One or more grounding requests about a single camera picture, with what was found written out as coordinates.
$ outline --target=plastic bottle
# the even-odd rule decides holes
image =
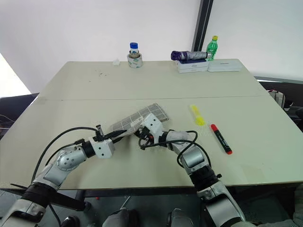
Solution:
[[[218,36],[214,35],[212,41],[207,45],[206,52],[212,53],[212,56],[209,59],[209,61],[213,61],[214,60],[214,55],[216,54],[217,49],[218,49],[217,40],[218,40]]]
[[[130,43],[130,46],[131,46],[130,53],[132,53],[132,54],[139,53],[138,43]]]

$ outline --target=black cable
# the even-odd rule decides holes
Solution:
[[[141,144],[139,144],[139,146],[140,146],[141,148],[145,149],[145,148],[160,146],[160,145],[169,144],[169,143],[178,143],[178,142],[190,143],[186,148],[184,148],[184,150],[182,150],[182,151],[180,152],[180,154],[179,154],[178,157],[177,157],[177,158],[178,158],[178,159],[177,159],[177,162],[178,162],[178,164],[179,164],[181,167],[183,167],[183,166],[182,166],[182,164],[179,162],[179,158],[180,158],[181,155],[186,151],[186,149],[188,149],[188,148],[189,148],[191,145],[193,145],[193,144],[196,145],[197,147],[199,147],[199,148],[203,151],[203,153],[205,154],[205,156],[206,156],[206,158],[207,158],[207,161],[208,161],[209,166],[212,167],[212,164],[211,164],[211,161],[210,161],[210,158],[209,158],[207,152],[204,150],[204,148],[203,148],[200,144],[198,144],[198,143],[196,143],[196,142],[194,142],[194,141],[190,141],[190,140],[171,140],[171,141],[159,142],[159,143],[155,143],[155,144],[151,144],[151,145],[145,145],[145,146],[142,146]]]
[[[56,214],[56,211],[54,210],[53,206],[51,204],[49,204],[48,206],[51,209],[51,211],[52,211],[53,215],[55,216],[56,220],[58,221],[59,227],[61,227],[61,221],[60,221],[58,215]]]
[[[61,132],[58,136],[56,136],[47,146],[46,148],[44,149],[44,151],[42,152],[38,162],[37,162],[37,165],[35,167],[35,170],[34,170],[34,173],[33,173],[33,176],[32,176],[32,181],[34,181],[35,177],[36,177],[36,174],[37,174],[37,171],[38,171],[38,168],[40,166],[40,163],[46,153],[46,151],[49,149],[49,147],[57,140],[59,139],[62,135],[70,132],[70,131],[73,131],[73,130],[79,130],[79,129],[86,129],[86,130],[92,130],[92,131],[95,131],[96,133],[99,133],[99,131],[97,129],[94,129],[94,128],[90,128],[90,127],[75,127],[75,128],[71,128],[71,129],[68,129],[68,130],[65,130],[64,132]]]
[[[72,145],[75,145],[75,143],[70,143],[70,144],[68,144],[68,145],[65,145],[65,146],[60,147],[59,149],[57,149],[57,150],[49,157],[49,159],[47,160],[45,166],[48,165],[48,163],[51,161],[51,159],[52,159],[60,150],[62,150],[62,149],[64,149],[64,148],[67,148],[67,147],[70,147],[70,146],[72,146]]]

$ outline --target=bottle cap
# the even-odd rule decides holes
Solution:
[[[130,43],[132,49],[138,49],[138,43]]]

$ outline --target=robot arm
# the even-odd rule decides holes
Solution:
[[[142,149],[165,146],[178,155],[178,161],[193,182],[197,195],[205,204],[204,216],[213,226],[231,226],[245,221],[240,207],[212,170],[204,149],[189,141],[185,131],[163,131],[162,123],[153,115],[142,122],[139,145]]]
[[[115,150],[112,138],[125,130],[103,135],[101,128],[95,137],[88,141],[81,139],[78,145],[62,149],[56,159],[49,163],[34,179],[21,199],[17,200],[6,216],[1,220],[1,227],[35,227],[40,222],[52,195],[56,194],[67,175],[87,158],[110,158]]]

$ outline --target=white table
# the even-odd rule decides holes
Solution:
[[[140,69],[126,62],[118,67],[110,62],[68,62],[1,140],[0,188],[29,185],[41,152],[63,130],[100,123],[108,131],[111,124],[155,102],[170,117],[165,129],[199,133],[198,143],[226,185],[303,181],[303,134],[245,68],[178,74],[171,61],[145,62]],[[198,106],[207,126],[194,124],[190,104]],[[225,154],[210,123],[218,126],[232,155]],[[90,135],[75,131],[63,136],[42,165],[60,146]],[[172,151],[142,151],[137,143],[138,138],[130,136],[115,144],[112,158],[90,158],[61,188],[192,186]]]

